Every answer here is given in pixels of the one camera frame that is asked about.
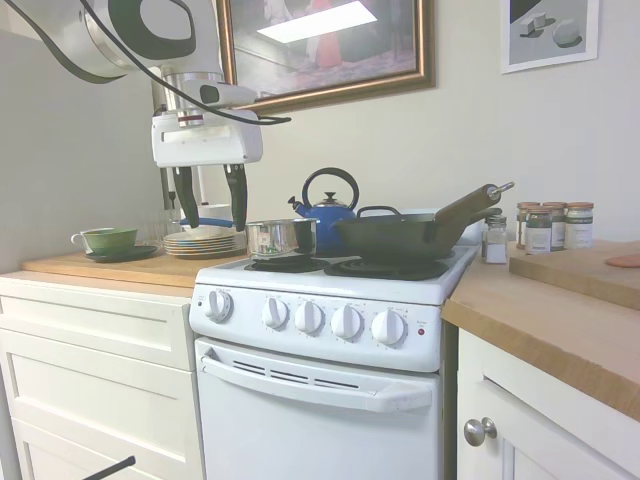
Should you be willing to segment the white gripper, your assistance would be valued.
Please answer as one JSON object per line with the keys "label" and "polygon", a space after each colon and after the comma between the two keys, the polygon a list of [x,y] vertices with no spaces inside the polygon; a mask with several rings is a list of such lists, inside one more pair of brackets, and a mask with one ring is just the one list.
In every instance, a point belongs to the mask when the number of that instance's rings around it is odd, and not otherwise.
{"label": "white gripper", "polygon": [[190,167],[225,165],[233,223],[238,232],[245,230],[248,189],[242,164],[262,158],[259,126],[206,112],[202,125],[181,127],[176,114],[165,114],[152,119],[151,139],[156,164],[160,168],[175,168],[175,192],[191,228],[199,226],[199,213]]}

